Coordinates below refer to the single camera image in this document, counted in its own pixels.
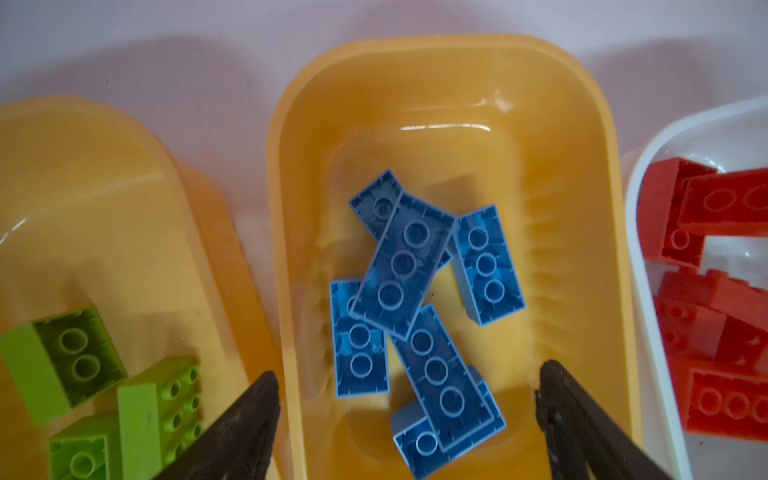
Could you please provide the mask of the blue lego brick studs up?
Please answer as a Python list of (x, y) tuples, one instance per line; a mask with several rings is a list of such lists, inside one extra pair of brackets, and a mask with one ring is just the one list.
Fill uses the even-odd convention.
[(472, 321), (487, 326), (526, 308), (496, 205), (458, 217), (450, 250), (459, 292)]

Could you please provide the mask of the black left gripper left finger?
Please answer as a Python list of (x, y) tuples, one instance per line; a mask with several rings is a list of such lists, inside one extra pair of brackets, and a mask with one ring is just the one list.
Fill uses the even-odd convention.
[(266, 371), (157, 477), (265, 479), (279, 417), (279, 383)]

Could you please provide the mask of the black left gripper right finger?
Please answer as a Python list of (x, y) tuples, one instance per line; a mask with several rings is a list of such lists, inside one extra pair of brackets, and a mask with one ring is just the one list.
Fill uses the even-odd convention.
[(559, 361), (541, 366), (535, 403), (554, 479), (669, 477)]

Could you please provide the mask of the blue lego brick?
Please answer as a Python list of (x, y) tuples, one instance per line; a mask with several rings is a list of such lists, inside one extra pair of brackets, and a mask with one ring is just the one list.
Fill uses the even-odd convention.
[(480, 393), (489, 404), (494, 419), (454, 447), (448, 450), (441, 449), (437, 434), (433, 432), (418, 400), (413, 400), (391, 416), (393, 441), (414, 479), (428, 478), (506, 428), (507, 422), (488, 383), (474, 366), (470, 365), (469, 371)]
[(388, 393), (386, 335), (350, 314), (360, 286), (358, 280), (333, 280), (329, 284), (335, 390), (337, 398)]
[(488, 402), (433, 305), (419, 311), (407, 339), (392, 341), (441, 449), (492, 422)]
[(453, 214), (402, 193), (352, 299), (350, 315), (407, 339), (456, 223)]

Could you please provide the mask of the red lego brick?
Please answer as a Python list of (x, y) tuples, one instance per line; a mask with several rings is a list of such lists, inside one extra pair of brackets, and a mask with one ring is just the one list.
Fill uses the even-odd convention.
[(767, 440), (765, 375), (675, 356), (667, 363), (684, 431)]
[(722, 270), (666, 272), (657, 295), (704, 306), (753, 327), (767, 329), (767, 290), (730, 277)]
[(746, 372), (767, 373), (767, 331), (695, 303), (653, 299), (665, 351)]
[(689, 233), (767, 236), (767, 169), (692, 177), (677, 220)]
[(642, 180), (637, 230), (643, 258), (691, 269), (701, 265), (705, 237), (682, 230), (678, 218), (685, 182), (717, 170), (681, 157), (652, 162)]

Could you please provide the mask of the blue lego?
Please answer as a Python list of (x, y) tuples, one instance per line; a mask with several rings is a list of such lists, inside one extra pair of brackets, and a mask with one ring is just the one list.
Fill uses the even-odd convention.
[(396, 277), (438, 272), (453, 260), (455, 217), (407, 192), (392, 171), (383, 172), (349, 206), (377, 242), (377, 266)]

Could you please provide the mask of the small green lego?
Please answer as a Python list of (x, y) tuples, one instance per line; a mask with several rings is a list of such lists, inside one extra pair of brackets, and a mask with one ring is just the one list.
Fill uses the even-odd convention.
[(2, 334), (1, 358), (37, 427), (127, 379), (94, 306), (32, 320)]

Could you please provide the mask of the green lego brick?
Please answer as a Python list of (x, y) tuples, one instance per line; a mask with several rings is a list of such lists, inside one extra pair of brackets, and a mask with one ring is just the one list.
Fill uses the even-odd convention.
[(47, 446), (50, 479), (122, 479), (117, 413), (84, 417), (57, 434)]
[(125, 479), (154, 478), (202, 435), (199, 378), (193, 357), (171, 357), (118, 388)]

